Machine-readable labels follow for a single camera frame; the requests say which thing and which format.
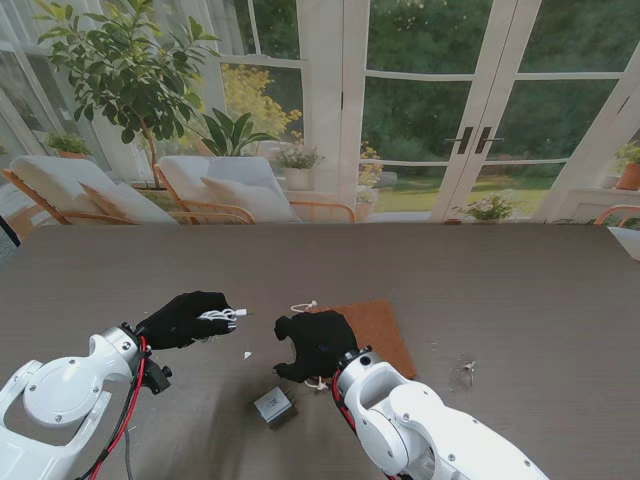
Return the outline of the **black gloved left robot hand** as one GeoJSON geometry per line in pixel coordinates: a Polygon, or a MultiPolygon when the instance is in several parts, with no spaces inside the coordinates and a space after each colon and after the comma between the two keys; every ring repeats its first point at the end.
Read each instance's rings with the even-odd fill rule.
{"type": "Polygon", "coordinates": [[[143,336],[153,350],[184,348],[197,340],[232,333],[237,328],[235,320],[202,318],[206,312],[226,309],[230,306],[222,293],[182,293],[140,322],[135,335],[143,336]]]}

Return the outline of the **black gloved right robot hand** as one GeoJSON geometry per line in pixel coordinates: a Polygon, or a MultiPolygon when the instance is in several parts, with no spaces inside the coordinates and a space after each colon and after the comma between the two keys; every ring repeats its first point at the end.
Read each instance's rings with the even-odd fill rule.
{"type": "Polygon", "coordinates": [[[344,355],[358,349],[345,317],[333,310],[281,316],[274,333],[279,341],[290,339],[295,348],[294,362],[279,363],[274,370],[279,377],[296,383],[310,377],[332,377],[344,355]]]}

